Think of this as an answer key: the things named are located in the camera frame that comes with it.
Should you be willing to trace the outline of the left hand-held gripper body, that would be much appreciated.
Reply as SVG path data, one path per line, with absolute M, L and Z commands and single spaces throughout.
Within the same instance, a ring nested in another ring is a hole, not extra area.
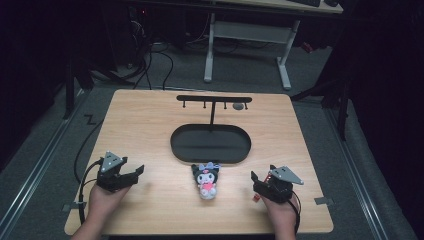
M 122 157 L 107 151 L 102 158 L 101 166 L 97 173 L 97 185 L 107 191 L 115 192 L 119 189 L 130 187 L 138 183 L 139 176 L 134 172 L 121 174 L 122 166 L 118 166 Z

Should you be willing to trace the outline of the black keyboard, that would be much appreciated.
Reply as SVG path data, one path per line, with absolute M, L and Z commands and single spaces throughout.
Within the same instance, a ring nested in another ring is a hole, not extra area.
M 321 0 L 287 0 L 291 2 L 295 2 L 298 4 L 303 4 L 311 7 L 319 7 L 321 4 Z

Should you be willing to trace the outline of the black metal stand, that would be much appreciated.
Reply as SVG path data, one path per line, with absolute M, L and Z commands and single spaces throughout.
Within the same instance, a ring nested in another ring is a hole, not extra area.
M 81 57 L 71 57 L 66 65 L 65 119 L 71 116 L 75 107 L 75 83 L 83 90 L 91 90 L 94 86 L 88 61 Z
M 315 86 L 291 96 L 292 101 L 299 101 L 308 96 L 322 96 L 321 106 L 325 109 L 338 109 L 336 129 L 339 137 L 346 140 L 346 119 L 351 79 L 340 77 L 330 81 L 317 83 Z

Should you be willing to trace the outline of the black hook rack with tray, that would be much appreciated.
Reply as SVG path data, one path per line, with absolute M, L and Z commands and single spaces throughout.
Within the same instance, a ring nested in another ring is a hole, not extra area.
M 203 107 L 211 104 L 210 121 L 207 124 L 184 124 L 178 127 L 170 137 L 173 154 L 187 163 L 218 162 L 236 164 L 243 161 L 251 150 L 251 138 L 242 128 L 235 125 L 216 124 L 216 104 L 241 104 L 247 110 L 251 97 L 193 96 L 178 95 L 178 101 L 202 102 Z

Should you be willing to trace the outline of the black computer tower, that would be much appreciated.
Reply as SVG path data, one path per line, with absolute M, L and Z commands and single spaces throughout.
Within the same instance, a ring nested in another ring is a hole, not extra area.
M 133 65 L 142 66 L 150 45 L 151 31 L 146 8 L 128 7 L 130 36 L 134 44 Z

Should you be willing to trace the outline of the person's left hand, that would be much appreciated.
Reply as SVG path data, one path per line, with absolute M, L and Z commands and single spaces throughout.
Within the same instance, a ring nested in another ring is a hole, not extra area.
M 130 190 L 129 187 L 115 192 L 107 191 L 94 185 L 90 192 L 88 219 L 104 220 L 119 206 L 122 199 Z

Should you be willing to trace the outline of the white frame desk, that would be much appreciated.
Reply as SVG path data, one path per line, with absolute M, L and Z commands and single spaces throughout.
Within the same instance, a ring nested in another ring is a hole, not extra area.
M 343 7 L 338 2 L 331 4 L 331 1 L 332 0 L 321 0 L 319 7 L 311 7 L 287 0 L 211 0 L 211 6 L 218 7 L 223 4 L 237 5 L 252 7 L 254 10 L 264 7 L 266 10 L 287 10 L 289 13 L 294 14 L 323 14 L 324 16 L 342 14 L 344 11 Z M 300 22 L 300 18 L 296 17 L 291 26 L 268 26 L 259 23 L 216 20 L 215 14 L 211 13 L 204 81 L 210 83 L 213 79 L 214 41 L 216 38 L 247 40 L 282 44 L 284 46 L 282 54 L 276 58 L 276 64 L 283 88 L 285 90 L 290 90 L 291 83 L 286 68 L 286 61 L 297 35 Z

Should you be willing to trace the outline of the black plush doll keychain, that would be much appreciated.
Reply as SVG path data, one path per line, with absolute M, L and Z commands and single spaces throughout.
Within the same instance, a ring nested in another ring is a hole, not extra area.
M 213 162 L 207 164 L 192 164 L 191 170 L 194 181 L 199 188 L 200 197 L 204 200 L 212 200 L 217 195 L 216 184 L 220 165 Z

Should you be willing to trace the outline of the person's right hand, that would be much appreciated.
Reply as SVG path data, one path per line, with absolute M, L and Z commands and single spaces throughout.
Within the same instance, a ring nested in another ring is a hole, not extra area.
M 292 197 L 285 203 L 276 203 L 268 198 L 262 196 L 270 221 L 274 229 L 278 227 L 294 227 L 297 222 L 298 203 L 295 198 Z

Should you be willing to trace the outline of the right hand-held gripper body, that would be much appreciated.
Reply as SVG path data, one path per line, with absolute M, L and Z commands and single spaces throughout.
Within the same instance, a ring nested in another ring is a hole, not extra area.
M 285 203 L 292 198 L 294 184 L 303 185 L 304 181 L 289 167 L 282 166 L 269 170 L 263 181 L 259 180 L 256 184 L 253 182 L 253 191 L 273 202 Z

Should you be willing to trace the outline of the metal floor rail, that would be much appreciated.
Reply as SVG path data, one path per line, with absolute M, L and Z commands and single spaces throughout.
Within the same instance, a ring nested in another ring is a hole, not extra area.
M 6 169 L 0 173 L 0 239 L 6 239 L 47 171 L 53 154 L 89 90 L 78 90 L 67 113 L 61 92 L 45 116 L 34 125 Z
M 347 174 L 351 181 L 352 187 L 355 191 L 362 212 L 366 218 L 369 228 L 375 240 L 388 240 L 388 235 L 385 227 L 380 219 L 376 206 L 371 199 L 371 196 L 367 190 L 367 187 L 361 177 L 361 174 L 354 162 L 353 156 L 350 152 L 348 144 L 345 140 L 340 137 L 337 128 L 337 119 L 332 110 L 323 110 L 326 119 L 331 126 L 332 132 L 338 142 L 339 148 L 342 152 L 342 159 L 346 166 Z

